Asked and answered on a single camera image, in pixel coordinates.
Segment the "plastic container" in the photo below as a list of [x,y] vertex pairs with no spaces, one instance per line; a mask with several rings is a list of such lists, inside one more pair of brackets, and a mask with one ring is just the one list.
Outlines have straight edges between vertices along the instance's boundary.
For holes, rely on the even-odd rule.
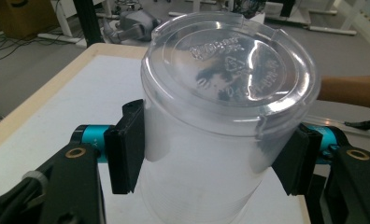
[[152,36],[144,201],[162,223],[231,223],[317,98],[314,63],[283,31],[233,13],[188,14]]

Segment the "teal cylindrical part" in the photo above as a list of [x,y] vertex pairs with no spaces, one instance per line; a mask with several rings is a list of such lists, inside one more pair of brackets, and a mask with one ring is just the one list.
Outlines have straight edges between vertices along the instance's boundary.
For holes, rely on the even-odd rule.
[[91,144],[100,152],[98,162],[107,162],[104,132],[108,128],[109,125],[89,125],[83,132],[82,143]]
[[333,157],[333,153],[338,149],[336,136],[334,132],[325,126],[307,126],[307,128],[317,131],[322,134],[322,140],[320,145],[320,154],[316,164],[330,164],[330,161],[324,159],[324,157]]

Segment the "white table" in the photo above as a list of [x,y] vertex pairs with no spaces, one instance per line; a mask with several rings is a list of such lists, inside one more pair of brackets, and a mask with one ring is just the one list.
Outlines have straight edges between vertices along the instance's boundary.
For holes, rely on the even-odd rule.
[[[0,195],[65,146],[80,124],[116,124],[121,106],[142,98],[146,49],[95,44],[0,123]],[[156,223],[135,194],[112,195],[100,164],[107,223]],[[310,223],[302,196],[287,196],[270,169],[241,223]]]

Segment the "human arm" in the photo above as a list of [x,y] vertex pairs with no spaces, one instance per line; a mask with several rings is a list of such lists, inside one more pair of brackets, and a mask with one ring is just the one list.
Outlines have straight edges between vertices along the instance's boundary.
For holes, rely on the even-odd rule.
[[370,107],[370,76],[322,77],[318,100]]

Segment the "white tabletop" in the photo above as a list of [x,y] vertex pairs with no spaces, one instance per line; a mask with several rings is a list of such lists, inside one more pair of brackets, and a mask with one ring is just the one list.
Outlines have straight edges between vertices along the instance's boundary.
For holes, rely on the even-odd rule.
[[[123,49],[119,46],[110,48]],[[139,59],[99,55],[96,53],[98,45],[86,51],[86,54],[92,54],[86,60],[87,65],[75,66],[77,69],[72,69],[76,71],[74,77],[68,77],[68,81],[56,88],[57,91],[50,93],[51,97],[45,97],[46,102],[37,102],[33,96],[32,102],[40,106],[32,108],[32,102],[26,102],[31,104],[30,116],[22,118],[19,127],[11,127],[9,134],[0,140],[0,195],[14,187],[23,174],[34,170],[64,147],[80,124],[116,124],[121,118],[121,106],[142,98]],[[15,111],[8,121],[20,112]],[[0,125],[2,132],[3,126],[9,124],[3,122]],[[156,223],[143,204],[138,188],[135,194],[112,195],[107,165],[100,164],[99,169],[107,223]],[[304,197],[287,196],[276,174],[269,169],[252,196],[241,223],[310,222]]]

